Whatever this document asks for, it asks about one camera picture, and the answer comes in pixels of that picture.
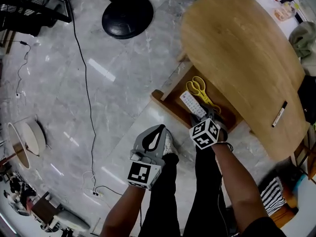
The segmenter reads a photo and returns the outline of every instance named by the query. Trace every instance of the round wooden tabletop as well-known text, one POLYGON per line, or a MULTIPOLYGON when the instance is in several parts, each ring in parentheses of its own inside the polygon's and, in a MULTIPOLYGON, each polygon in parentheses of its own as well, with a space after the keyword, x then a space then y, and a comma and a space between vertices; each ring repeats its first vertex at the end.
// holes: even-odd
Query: round wooden tabletop
POLYGON ((264 8, 255 0, 197 0, 184 14, 181 38, 194 66, 236 108, 269 156, 282 160, 293 153, 309 125, 297 94, 304 71, 264 8))

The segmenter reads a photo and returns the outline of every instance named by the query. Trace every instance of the black round base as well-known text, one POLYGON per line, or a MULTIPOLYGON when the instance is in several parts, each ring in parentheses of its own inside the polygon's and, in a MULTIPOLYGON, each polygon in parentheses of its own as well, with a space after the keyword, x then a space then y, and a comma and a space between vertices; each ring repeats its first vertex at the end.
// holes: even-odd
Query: black round base
POLYGON ((104 31, 120 40, 142 33, 151 23, 154 9, 149 0, 115 0, 104 11, 104 31))

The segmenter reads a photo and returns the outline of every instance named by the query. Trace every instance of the yellow scissors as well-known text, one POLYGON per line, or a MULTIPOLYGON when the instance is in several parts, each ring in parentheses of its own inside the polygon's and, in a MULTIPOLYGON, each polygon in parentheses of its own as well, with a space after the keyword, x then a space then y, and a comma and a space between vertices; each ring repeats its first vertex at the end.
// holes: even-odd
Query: yellow scissors
POLYGON ((207 96, 205 93, 206 85, 204 80, 201 77, 195 76, 192 78, 192 81, 188 81, 187 84, 187 90, 194 96, 200 97, 204 103, 211 105, 219 114, 221 114, 222 110, 221 108, 214 104, 212 100, 207 96))

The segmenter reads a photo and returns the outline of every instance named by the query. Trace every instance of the black and white striped cushion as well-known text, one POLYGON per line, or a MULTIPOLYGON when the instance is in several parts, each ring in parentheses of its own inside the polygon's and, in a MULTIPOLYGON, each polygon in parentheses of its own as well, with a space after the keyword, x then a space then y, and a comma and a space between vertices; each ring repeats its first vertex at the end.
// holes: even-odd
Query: black and white striped cushion
POLYGON ((286 203, 282 196, 280 184, 276 178, 261 192, 261 199, 269 216, 274 214, 286 203))

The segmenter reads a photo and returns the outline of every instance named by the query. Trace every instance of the black cable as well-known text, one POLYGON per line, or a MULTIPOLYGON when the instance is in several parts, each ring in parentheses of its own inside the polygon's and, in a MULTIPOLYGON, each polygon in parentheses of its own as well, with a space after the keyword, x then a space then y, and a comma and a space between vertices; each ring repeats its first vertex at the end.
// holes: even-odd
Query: black cable
POLYGON ((22 78, 20 77, 20 70, 23 68, 24 65, 26 65, 28 63, 28 56, 29 56, 29 52, 31 51, 31 46, 29 44, 27 44, 26 42, 23 42, 23 41, 19 41, 22 45, 27 45, 29 46, 29 51, 26 52, 26 54, 24 55, 24 60, 26 60, 26 62, 19 68, 18 70, 18 77, 19 77, 19 82, 18 82, 18 85, 16 86, 16 90, 15 90, 15 94, 17 95, 18 94, 18 88, 19 88, 19 85, 20 85, 20 82, 22 80, 22 78))
POLYGON ((29 150, 29 146, 28 146, 28 144, 26 144, 26 142, 25 142, 24 147, 25 147, 25 149, 26 149, 28 152, 30 152, 31 154, 33 154, 33 155, 35 155, 35 156, 37 156, 37 157, 40 157, 39 155, 36 155, 36 154, 34 154, 31 150, 29 150))
POLYGON ((94 190, 95 190, 96 193, 98 193, 97 188, 99 188, 99 187, 107 188, 107 189, 110 190, 111 192, 114 192, 115 194, 118 194, 118 195, 120 195, 120 196, 123 195, 123 194, 120 194, 120 193, 118 193, 118 192, 116 192, 116 191, 113 191, 112 189, 110 189, 109 187, 107 187, 107 186, 105 186, 105 185, 100 185, 100 186, 98 186, 98 187, 95 187, 94 190))
POLYGON ((94 184, 93 184, 93 190, 92 190, 92 192, 94 192, 94 191, 95 191, 95 184, 96 184, 97 180, 95 179, 95 173, 94 173, 94 170, 93 170, 93 148, 94 148, 94 142, 95 142, 95 138, 96 138, 97 134, 96 134, 96 132, 95 132, 94 125, 93 125, 93 121, 92 121, 92 109, 91 109, 91 102, 90 102, 89 91, 88 91, 88 85, 87 85, 87 65, 86 65, 86 63, 85 63, 85 61, 84 61, 84 58, 83 58, 83 55, 82 55, 82 51, 81 51, 81 47, 80 47, 80 44, 79 44, 79 41, 78 41, 78 38, 77 38, 77 35, 76 35, 75 17, 74 17, 73 8, 72 8, 70 2, 69 2, 69 6, 70 6, 70 12, 71 12, 72 20, 73 20, 75 39, 76 39, 76 41, 77 41, 78 48, 79 48, 79 52, 80 52, 80 55, 81 55, 81 58, 82 58, 82 62, 83 62, 83 64, 84 64, 84 69, 85 69, 85 89, 86 89, 87 96, 88 96, 89 107, 90 107, 90 120, 91 120, 92 129, 93 129, 93 133, 94 133, 94 138, 93 138, 92 147, 91 147, 91 158, 92 158, 91 171, 92 171, 93 179, 94 179, 94 184))
MULTIPOLYGON (((69 6, 70 6, 70 12, 71 12, 71 16, 72 16, 72 20, 73 20, 73 26, 74 26, 74 35, 75 35, 75 39, 77 41, 77 44, 78 44, 78 48, 79 48, 79 52, 80 52, 80 55, 81 55, 81 59, 82 59, 82 62, 84 64, 84 69, 85 69, 85 88, 86 88, 86 92, 87 92, 87 96, 88 96, 88 100, 89 100, 89 107, 90 107, 90 120, 91 120, 91 124, 92 124, 92 129, 93 129, 93 132, 94 132, 94 138, 93 138, 93 142, 92 142, 92 148, 91 148, 91 158, 92 158, 92 164, 91 164, 91 171, 92 171, 92 174, 93 174, 93 178, 94 178, 94 185, 93 185, 93 190, 92 192, 96 192, 97 193, 97 188, 99 187, 104 187, 112 192, 114 192, 115 194, 118 194, 120 196, 122 196, 123 194, 120 194, 112 189, 110 189, 109 187, 105 186, 105 185, 100 185, 98 187, 95 187, 95 183, 96 183, 96 179, 95 179, 95 173, 93 171, 93 147, 94 147, 94 142, 95 142, 95 138, 96 138, 96 132, 94 130, 94 125, 93 125, 93 121, 92 121, 92 109, 91 109, 91 102, 90 102, 90 97, 89 97, 89 91, 88 91, 88 85, 87 85, 87 65, 84 61, 84 58, 83 58, 83 55, 82 55, 82 51, 81 51, 81 47, 80 47, 80 44, 79 44, 79 41, 78 41, 78 38, 77 38, 77 35, 76 35, 76 26, 75 26, 75 17, 74 17, 74 13, 73 13, 73 8, 71 6, 71 3, 69 2, 69 6)), ((142 208, 140 208, 140 227, 142 228, 142 208)))
POLYGON ((143 222, 143 219, 142 219, 142 205, 140 205, 140 222, 139 222, 140 229, 142 229, 142 222, 143 222))
POLYGON ((19 40, 1 40, 0 42, 7 42, 7 41, 10 41, 10 42, 21 42, 19 40))

